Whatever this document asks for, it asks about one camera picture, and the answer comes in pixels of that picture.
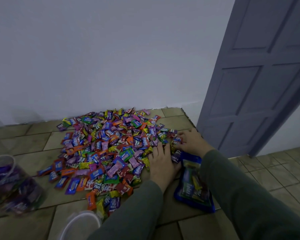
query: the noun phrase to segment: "blue candy bag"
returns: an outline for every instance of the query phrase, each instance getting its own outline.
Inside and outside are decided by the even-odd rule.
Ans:
[[[208,186],[199,180],[201,158],[186,152],[180,155],[182,173],[174,198],[193,208],[214,213],[215,207]]]

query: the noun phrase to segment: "person's right hand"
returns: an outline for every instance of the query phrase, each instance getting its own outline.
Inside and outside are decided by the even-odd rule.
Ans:
[[[213,150],[214,148],[206,142],[200,135],[200,133],[192,128],[191,130],[181,131],[178,133],[180,137],[182,137],[184,145],[175,145],[174,147],[178,150],[182,150],[184,152],[199,156],[201,158],[208,152]]]

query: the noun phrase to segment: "green sleeve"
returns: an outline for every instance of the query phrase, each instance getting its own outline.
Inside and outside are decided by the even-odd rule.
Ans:
[[[161,189],[155,182],[146,181],[88,240],[150,239],[162,205]]]
[[[217,150],[203,157],[200,177],[240,239],[300,239],[300,217]]]

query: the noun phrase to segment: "door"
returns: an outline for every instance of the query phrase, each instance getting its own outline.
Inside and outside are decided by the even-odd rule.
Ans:
[[[227,157],[253,156],[297,102],[300,0],[236,0],[198,131]]]

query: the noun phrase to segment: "white wall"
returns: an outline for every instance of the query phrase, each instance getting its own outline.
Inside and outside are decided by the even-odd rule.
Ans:
[[[0,124],[132,106],[196,121],[233,3],[0,0]]]
[[[258,156],[300,147],[300,105],[261,149]]]

